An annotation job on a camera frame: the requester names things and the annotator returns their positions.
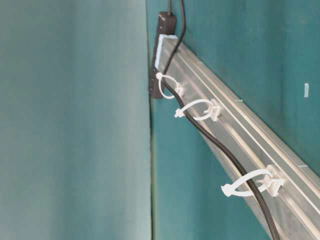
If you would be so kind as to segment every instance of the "black cable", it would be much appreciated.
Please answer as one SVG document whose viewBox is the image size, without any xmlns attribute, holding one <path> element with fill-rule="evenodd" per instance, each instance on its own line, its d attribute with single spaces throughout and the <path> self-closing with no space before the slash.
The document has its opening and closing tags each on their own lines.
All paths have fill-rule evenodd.
<svg viewBox="0 0 320 240">
<path fill-rule="evenodd" d="M 172 58 L 173 58 L 174 54 L 176 53 L 184 35 L 185 35 L 185 32 L 186 32 L 186 16 L 185 16 L 184 0 L 180 0 L 180 7 L 181 7 L 181 15 L 182 15 L 182 33 L 181 33 L 177 43 L 175 44 L 167 62 L 166 62 L 166 65 L 163 70 L 164 75 L 167 73 L 168 68 L 170 66 L 170 63 L 172 61 Z M 175 96 L 180 107 L 183 108 L 185 106 L 185 104 L 182 101 L 181 97 L 178 95 L 178 93 L 166 82 L 165 79 L 163 80 L 163 83 L 164 83 L 164 86 Z M 192 125 L 194 125 L 206 138 L 208 138 L 210 140 L 210 142 L 212 142 L 215 146 L 217 146 L 231 160 L 231 162 L 238 169 L 238 171 L 240 172 L 241 175 L 247 174 L 246 169 L 242 166 L 242 164 L 238 161 L 238 159 L 232 154 L 232 152 L 230 152 L 230 150 L 225 145 L 223 145 L 218 139 L 216 139 L 213 135 L 211 135 L 203 126 L 201 126 L 191 116 L 191 114 L 187 110 L 185 110 L 183 113 L 186 116 L 186 118 L 192 123 Z M 273 219 L 271 212 L 268 208 L 268 205 L 267 205 L 264 197 L 262 196 L 261 192 L 259 191 L 258 187 L 256 186 L 255 182 L 252 179 L 249 179 L 248 181 L 246 181 L 246 183 L 248 184 L 249 188 L 253 192 L 257 202 L 260 205 L 260 208 L 261 208 L 263 215 L 266 219 L 266 222 L 269 226 L 272 238 L 274 240 L 281 240 L 280 235 L 278 233 L 278 230 L 276 228 L 274 219 Z"/>
<path fill-rule="evenodd" d="M 172 0 L 169 0 L 169 5 L 168 5 L 168 15 L 170 16 L 172 13 Z"/>
</svg>

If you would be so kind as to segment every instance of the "white cable tie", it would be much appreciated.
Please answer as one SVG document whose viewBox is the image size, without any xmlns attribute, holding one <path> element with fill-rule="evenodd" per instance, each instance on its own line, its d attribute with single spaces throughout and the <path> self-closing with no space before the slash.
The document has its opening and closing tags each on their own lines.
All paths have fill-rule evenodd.
<svg viewBox="0 0 320 240">
<path fill-rule="evenodd" d="M 231 195 L 238 196 L 238 197 L 250 197 L 253 196 L 254 193 L 252 191 L 236 191 L 236 189 L 244 184 L 249 179 L 252 179 L 259 175 L 265 175 L 264 179 L 258 180 L 257 183 L 262 183 L 260 187 L 258 187 L 259 191 L 262 193 L 265 190 L 268 190 L 270 195 L 272 197 L 275 197 L 278 195 L 278 190 L 280 186 L 284 184 L 283 179 L 279 178 L 273 178 L 273 175 L 268 169 L 271 169 L 268 165 L 267 169 L 258 169 L 254 170 L 252 172 L 247 173 L 246 175 L 239 178 L 237 181 L 235 181 L 233 184 L 225 184 L 224 186 L 221 186 L 221 189 L 223 193 L 230 197 Z"/>
<path fill-rule="evenodd" d="M 165 74 L 162 74 L 161 72 L 158 72 L 156 75 L 156 78 L 158 79 L 158 87 L 159 87 L 159 90 L 160 90 L 160 93 L 161 95 L 166 98 L 166 99 L 173 99 L 175 96 L 174 95 L 171 95 L 171 96 L 167 96 L 165 95 L 163 92 L 162 92 L 162 88 L 161 88 L 161 80 L 162 78 L 167 78 L 167 79 L 170 79 L 172 81 L 174 81 L 175 83 L 175 91 L 177 92 L 177 94 L 182 97 L 183 95 L 183 88 L 182 86 L 180 85 L 180 83 L 178 83 L 172 76 L 169 76 L 169 75 L 165 75 Z"/>
<path fill-rule="evenodd" d="M 184 114 L 184 111 L 185 111 L 185 110 L 187 110 L 188 108 L 192 107 L 193 105 L 199 104 L 199 103 L 207 103 L 207 104 L 209 104 L 209 107 L 208 107 L 207 110 L 204 111 L 204 113 L 205 113 L 206 115 L 200 116 L 200 117 L 193 117 L 194 120 L 196 120 L 196 121 L 202 121 L 202 120 L 206 120 L 206 119 L 210 118 L 210 117 L 212 116 L 212 114 L 213 114 L 213 111 L 214 111 L 215 106 L 214 106 L 213 103 L 212 103 L 210 100 L 208 100 L 208 99 L 198 99 L 198 100 L 195 100 L 195 101 L 192 101 L 192 102 L 188 103 L 187 105 L 185 105 L 185 106 L 184 106 L 183 108 L 181 108 L 181 109 L 178 108 L 178 109 L 175 111 L 174 117 L 175 117 L 175 118 L 177 118 L 177 117 L 179 117 L 179 118 L 184 117 L 184 116 L 185 116 L 185 114 Z"/>
</svg>

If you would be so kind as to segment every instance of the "green wall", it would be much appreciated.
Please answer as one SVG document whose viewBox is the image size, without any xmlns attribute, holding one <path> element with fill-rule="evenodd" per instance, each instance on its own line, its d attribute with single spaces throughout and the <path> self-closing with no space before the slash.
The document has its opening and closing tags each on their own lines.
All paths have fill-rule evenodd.
<svg viewBox="0 0 320 240">
<path fill-rule="evenodd" d="M 184 43 L 320 174 L 320 2 L 184 3 Z M 149 59 L 157 13 L 167 7 L 167 1 L 147 1 Z M 179 7 L 174 0 L 178 35 Z M 177 108 L 173 100 L 152 101 L 156 239 L 268 238 L 242 199 L 224 197 L 220 186 L 229 178 L 197 131 L 173 118 Z"/>
<path fill-rule="evenodd" d="M 0 2 L 1 239 L 150 239 L 145 9 Z"/>
</svg>

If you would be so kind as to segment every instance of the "black power strip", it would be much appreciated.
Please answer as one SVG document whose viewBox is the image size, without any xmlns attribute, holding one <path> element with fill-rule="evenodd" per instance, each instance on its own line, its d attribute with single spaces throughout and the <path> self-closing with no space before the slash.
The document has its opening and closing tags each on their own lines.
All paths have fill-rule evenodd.
<svg viewBox="0 0 320 240">
<path fill-rule="evenodd" d="M 156 78 L 156 74 L 158 70 L 155 67 L 159 35 L 160 34 L 174 35 L 176 32 L 176 24 L 177 24 L 176 16 L 169 14 L 168 12 L 165 12 L 165 11 L 161 11 L 159 13 L 158 26 L 156 29 L 156 37 L 155 37 L 155 43 L 154 43 L 154 49 L 153 49 L 152 65 L 151 65 L 151 71 L 149 76 L 149 93 L 150 93 L 150 96 L 154 99 L 162 99 L 162 95 L 159 90 L 158 79 Z"/>
</svg>

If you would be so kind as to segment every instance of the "metal rail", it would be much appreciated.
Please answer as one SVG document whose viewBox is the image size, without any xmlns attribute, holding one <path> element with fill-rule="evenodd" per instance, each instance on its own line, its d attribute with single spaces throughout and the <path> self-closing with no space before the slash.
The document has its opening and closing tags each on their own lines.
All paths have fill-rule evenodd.
<svg viewBox="0 0 320 240">
<path fill-rule="evenodd" d="M 175 42 L 176 39 L 168 38 L 163 41 L 159 71 L 163 70 Z M 175 54 L 167 74 L 183 87 L 185 103 L 215 99 L 222 106 L 218 121 L 209 118 L 200 123 L 231 150 L 248 172 L 272 165 L 284 179 L 278 196 L 263 192 L 281 238 L 320 240 L 320 178 L 184 44 Z M 190 108 L 190 113 L 203 116 L 206 108 L 205 104 L 197 104 Z M 240 178 L 231 161 L 205 140 L 231 179 Z M 256 199 L 246 197 L 245 200 L 269 233 Z"/>
</svg>

